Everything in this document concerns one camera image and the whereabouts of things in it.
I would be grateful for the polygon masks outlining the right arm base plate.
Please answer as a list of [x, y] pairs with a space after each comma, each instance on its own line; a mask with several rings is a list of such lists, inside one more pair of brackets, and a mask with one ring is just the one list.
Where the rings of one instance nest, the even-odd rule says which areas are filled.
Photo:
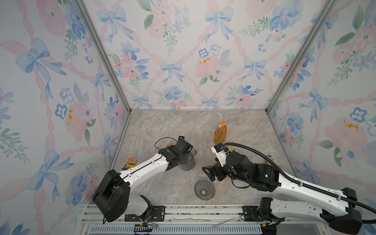
[[242, 206], [242, 220], [246, 222], [259, 222], [263, 221], [259, 213], [259, 206]]

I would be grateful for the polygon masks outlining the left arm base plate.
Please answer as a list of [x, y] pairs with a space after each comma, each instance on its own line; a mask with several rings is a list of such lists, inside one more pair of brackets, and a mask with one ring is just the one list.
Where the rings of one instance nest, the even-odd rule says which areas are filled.
[[126, 222], [163, 222], [165, 219], [166, 206], [151, 206], [141, 215], [126, 214]]

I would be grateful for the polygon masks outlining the clear grey glass pitcher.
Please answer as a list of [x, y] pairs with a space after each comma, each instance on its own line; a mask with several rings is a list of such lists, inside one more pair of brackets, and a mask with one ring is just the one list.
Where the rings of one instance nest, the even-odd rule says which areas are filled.
[[189, 154], [183, 156], [183, 161], [179, 165], [179, 168], [185, 171], [194, 169], [196, 165], [195, 156], [197, 155], [196, 150], [192, 150]]

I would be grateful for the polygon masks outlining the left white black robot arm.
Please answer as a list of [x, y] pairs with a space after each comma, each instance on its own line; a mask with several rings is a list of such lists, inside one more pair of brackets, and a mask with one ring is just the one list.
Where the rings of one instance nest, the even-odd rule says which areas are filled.
[[154, 156], [140, 165], [120, 172], [108, 171], [92, 197], [103, 215], [102, 223], [113, 222], [123, 214], [149, 221], [152, 203], [144, 195], [131, 196], [132, 191], [156, 174], [187, 165], [192, 150], [193, 146], [180, 136], [174, 145], [159, 148]]

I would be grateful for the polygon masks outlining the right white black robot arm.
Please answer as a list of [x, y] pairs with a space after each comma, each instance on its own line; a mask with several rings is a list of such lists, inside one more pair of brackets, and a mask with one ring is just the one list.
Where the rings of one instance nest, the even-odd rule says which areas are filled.
[[331, 229], [356, 235], [363, 225], [361, 213], [355, 209], [354, 190], [332, 190], [310, 182], [297, 180], [283, 171], [266, 155], [265, 164], [255, 164], [247, 156], [236, 151], [216, 153], [216, 163], [202, 170], [209, 179], [222, 181], [229, 177], [262, 192], [275, 192], [299, 199], [298, 202], [263, 197], [258, 206], [243, 208], [245, 221], [265, 221], [264, 229], [274, 229], [287, 218], [313, 220], [327, 224]]

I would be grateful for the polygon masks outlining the orange coffee filter packet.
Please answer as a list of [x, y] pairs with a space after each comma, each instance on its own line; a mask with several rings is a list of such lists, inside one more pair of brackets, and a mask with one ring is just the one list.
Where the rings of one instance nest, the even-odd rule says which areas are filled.
[[220, 123], [214, 134], [214, 144], [218, 145], [219, 143], [225, 143], [228, 132], [228, 126], [226, 123]]

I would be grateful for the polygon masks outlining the clear grey glass dripper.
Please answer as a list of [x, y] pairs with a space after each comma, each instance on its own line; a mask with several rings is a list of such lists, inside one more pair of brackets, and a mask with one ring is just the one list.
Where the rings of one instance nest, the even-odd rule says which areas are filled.
[[215, 185], [209, 179], [200, 179], [194, 185], [194, 192], [200, 200], [208, 201], [215, 196]]

